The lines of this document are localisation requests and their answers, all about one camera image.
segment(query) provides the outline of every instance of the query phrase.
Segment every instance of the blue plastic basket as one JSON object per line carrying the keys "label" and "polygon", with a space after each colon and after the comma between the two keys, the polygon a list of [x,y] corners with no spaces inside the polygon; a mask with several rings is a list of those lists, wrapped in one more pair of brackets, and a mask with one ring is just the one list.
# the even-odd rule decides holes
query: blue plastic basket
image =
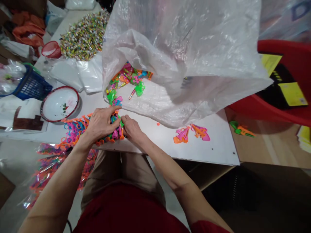
{"label": "blue plastic basket", "polygon": [[36,73],[31,66],[25,65],[25,67],[27,71],[24,77],[11,94],[22,100],[29,98],[44,100],[48,93],[51,92],[52,86],[41,75]]}

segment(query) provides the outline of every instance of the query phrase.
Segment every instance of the hand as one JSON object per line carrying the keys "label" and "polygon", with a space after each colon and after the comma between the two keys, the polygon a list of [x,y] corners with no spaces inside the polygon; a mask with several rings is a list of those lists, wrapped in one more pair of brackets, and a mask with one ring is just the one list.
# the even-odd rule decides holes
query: hand
{"label": "hand", "polygon": [[121,120],[124,124],[124,134],[129,140],[139,144],[147,137],[140,129],[137,121],[130,118],[129,115],[121,116]]}
{"label": "hand", "polygon": [[110,117],[117,109],[121,109],[121,106],[95,109],[87,129],[82,135],[87,135],[88,139],[95,143],[98,139],[111,134],[121,121],[121,119],[117,119],[113,124],[110,124]]}

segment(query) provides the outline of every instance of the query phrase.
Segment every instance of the orange cloth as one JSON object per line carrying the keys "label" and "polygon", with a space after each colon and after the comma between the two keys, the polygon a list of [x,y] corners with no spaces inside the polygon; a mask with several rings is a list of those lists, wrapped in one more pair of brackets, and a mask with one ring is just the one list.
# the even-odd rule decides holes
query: orange cloth
{"label": "orange cloth", "polygon": [[28,11],[22,11],[21,13],[16,13],[12,17],[12,22],[17,24],[17,26],[23,26],[26,22],[31,22],[38,27],[45,29],[45,24],[43,19],[31,15]]}
{"label": "orange cloth", "polygon": [[44,46],[42,37],[45,34],[42,28],[33,23],[26,22],[23,26],[14,28],[12,33],[17,42],[32,46],[36,54],[40,56],[38,47]]}

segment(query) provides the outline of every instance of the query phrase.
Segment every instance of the forearm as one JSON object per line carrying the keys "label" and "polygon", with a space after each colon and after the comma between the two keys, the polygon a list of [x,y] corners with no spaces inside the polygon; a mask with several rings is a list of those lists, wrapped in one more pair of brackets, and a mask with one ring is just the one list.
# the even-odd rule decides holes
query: forearm
{"label": "forearm", "polygon": [[145,137],[140,145],[174,191],[186,214],[189,225],[205,220],[232,232],[226,222],[206,201],[198,186],[168,154],[148,137]]}
{"label": "forearm", "polygon": [[40,194],[19,232],[63,232],[93,143],[82,135]]}
{"label": "forearm", "polygon": [[154,144],[147,136],[140,143],[142,149],[149,155],[156,169],[175,192],[182,189],[186,184],[194,184],[184,170],[162,149]]}

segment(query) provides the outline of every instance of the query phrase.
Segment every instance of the khaki pants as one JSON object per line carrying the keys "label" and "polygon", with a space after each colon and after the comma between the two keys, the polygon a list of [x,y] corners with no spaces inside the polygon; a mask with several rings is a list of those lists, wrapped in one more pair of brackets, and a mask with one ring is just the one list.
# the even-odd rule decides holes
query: khaki pants
{"label": "khaki pants", "polygon": [[134,185],[155,196],[165,206],[164,192],[145,155],[100,150],[84,187],[82,212],[94,197],[113,183]]}

